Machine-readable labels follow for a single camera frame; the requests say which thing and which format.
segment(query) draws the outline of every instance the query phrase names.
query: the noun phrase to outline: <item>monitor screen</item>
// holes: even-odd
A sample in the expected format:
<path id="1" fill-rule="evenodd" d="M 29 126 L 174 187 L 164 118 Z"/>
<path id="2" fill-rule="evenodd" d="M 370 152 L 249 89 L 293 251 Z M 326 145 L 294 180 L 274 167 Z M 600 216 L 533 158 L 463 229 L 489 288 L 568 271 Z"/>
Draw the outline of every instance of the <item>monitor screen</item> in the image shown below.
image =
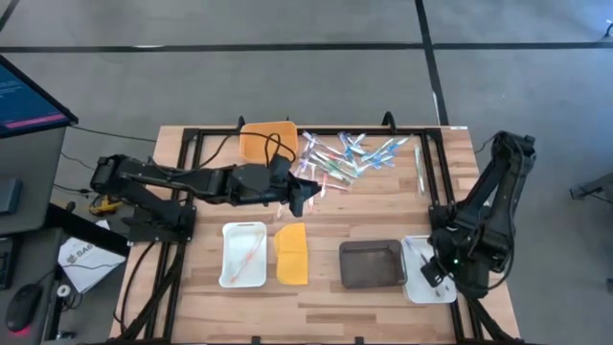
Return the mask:
<path id="1" fill-rule="evenodd" d="M 68 109 L 0 58 L 0 138 L 65 127 L 76 121 Z"/>

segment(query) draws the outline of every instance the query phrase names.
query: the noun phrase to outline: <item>wooden tabletop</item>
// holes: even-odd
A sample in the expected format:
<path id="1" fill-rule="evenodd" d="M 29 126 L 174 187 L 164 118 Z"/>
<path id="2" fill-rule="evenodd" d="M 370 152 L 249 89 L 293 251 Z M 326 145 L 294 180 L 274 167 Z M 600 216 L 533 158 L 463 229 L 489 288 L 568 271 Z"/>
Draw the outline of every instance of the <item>wooden tabletop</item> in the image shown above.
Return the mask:
<path id="1" fill-rule="evenodd" d="M 176 166 L 183 128 L 163 126 L 160 129 L 154 153 L 159 164 Z M 476 181 L 479 171 L 468 131 L 442 127 L 442 132 L 455 196 L 460 200 Z M 336 137 L 322 138 L 331 146 L 342 147 Z M 221 139 L 206 137 L 201 161 L 215 152 Z M 367 137 L 364 146 L 375 148 L 387 139 Z M 350 193 L 328 189 L 324 198 L 315 198 L 312 213 L 305 207 L 302 218 L 294 218 L 287 211 L 281 219 L 276 219 L 277 204 L 232 207 L 196 201 L 197 225 L 193 241 L 187 246 L 172 342 L 248 343 L 251 336 L 259 335 L 265 343 L 353 343 L 357 336 L 364 336 L 366 343 L 454 343 L 448 305 L 416 305 L 405 299 L 401 287 L 346 290 L 340 282 L 338 246 L 341 242 L 401 239 L 406 235 L 430 233 L 426 212 L 430 196 L 427 192 L 420 195 L 417 184 L 414 146 L 419 144 L 417 137 L 411 138 L 400 147 L 394 168 L 367 170 Z M 436 152 L 434 143 L 431 146 L 431 151 Z M 441 189 L 439 195 L 444 202 L 436 154 L 433 161 Z M 233 137 L 210 167 L 241 163 L 238 138 Z M 170 196 L 168 190 L 152 190 L 159 196 Z M 223 250 L 221 228 L 233 221 L 262 221 L 267 226 L 268 279 L 263 287 L 226 289 L 218 283 Z M 276 278 L 277 259 L 271 249 L 273 236 L 292 222 L 306 224 L 307 286 L 286 286 Z M 138 244 L 130 252 L 118 309 L 127 278 L 146 246 Z M 128 321 L 138 314 L 151 294 L 158 255 L 159 245 L 156 245 L 136 274 L 128 298 Z M 163 328 L 165 301 L 158 312 L 158 335 Z M 506 284 L 491 291 L 483 304 L 503 330 L 519 336 Z M 462 297 L 460 305 L 465 334 L 471 336 Z M 115 322 L 111 336 L 118 333 L 119 325 Z"/>

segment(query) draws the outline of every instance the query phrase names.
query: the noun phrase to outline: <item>computer mouse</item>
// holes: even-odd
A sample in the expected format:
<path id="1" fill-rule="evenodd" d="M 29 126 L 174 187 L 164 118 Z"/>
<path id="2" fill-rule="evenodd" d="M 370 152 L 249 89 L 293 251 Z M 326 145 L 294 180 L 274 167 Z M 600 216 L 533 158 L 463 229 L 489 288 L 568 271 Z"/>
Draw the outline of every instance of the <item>computer mouse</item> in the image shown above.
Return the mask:
<path id="1" fill-rule="evenodd" d="M 19 332 L 30 325 L 41 294 L 42 287 L 38 284 L 27 284 L 15 293 L 7 307 L 5 319 L 9 330 Z"/>

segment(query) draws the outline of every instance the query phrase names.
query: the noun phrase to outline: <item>orange plastic tray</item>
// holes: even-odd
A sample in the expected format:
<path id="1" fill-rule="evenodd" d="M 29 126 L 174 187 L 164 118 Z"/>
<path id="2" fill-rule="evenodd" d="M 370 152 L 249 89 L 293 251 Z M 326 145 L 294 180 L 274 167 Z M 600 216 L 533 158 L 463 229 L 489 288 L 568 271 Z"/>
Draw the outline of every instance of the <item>orange plastic tray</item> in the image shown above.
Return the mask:
<path id="1" fill-rule="evenodd" d="M 290 148 L 294 154 L 298 151 L 298 128 L 291 121 L 279 121 L 272 123 L 247 124 L 242 127 L 240 132 L 255 132 L 268 136 L 273 133 L 281 135 L 281 142 Z M 240 135 L 240 156 L 251 163 L 266 164 L 266 156 L 264 146 L 266 138 L 256 135 Z M 272 159 L 277 143 L 270 141 L 268 143 L 268 157 Z M 284 147 L 279 148 L 279 154 L 292 159 L 294 156 Z"/>

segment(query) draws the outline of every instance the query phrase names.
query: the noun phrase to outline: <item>white plastic container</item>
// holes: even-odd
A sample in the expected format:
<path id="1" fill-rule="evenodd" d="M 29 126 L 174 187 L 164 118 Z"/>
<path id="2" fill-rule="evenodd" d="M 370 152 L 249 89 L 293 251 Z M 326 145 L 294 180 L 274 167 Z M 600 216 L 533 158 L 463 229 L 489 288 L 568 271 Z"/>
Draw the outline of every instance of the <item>white plastic container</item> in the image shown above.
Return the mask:
<path id="1" fill-rule="evenodd" d="M 227 223 L 222 232 L 223 265 L 219 284 L 224 288 L 263 286 L 266 282 L 266 225 L 262 222 Z M 254 250 L 251 259 L 245 261 Z"/>
<path id="2" fill-rule="evenodd" d="M 415 236 L 410 237 L 412 247 L 402 242 L 402 253 L 404 254 L 404 267 L 406 269 L 406 283 L 404 284 L 404 296 L 417 304 L 437 304 L 451 303 L 458 298 L 456 285 L 451 278 L 444 277 L 443 282 L 436 288 L 430 287 L 430 284 L 421 274 L 421 267 L 425 265 L 423 258 L 427 261 L 434 256 L 434 249 L 428 244 L 427 237 Z"/>

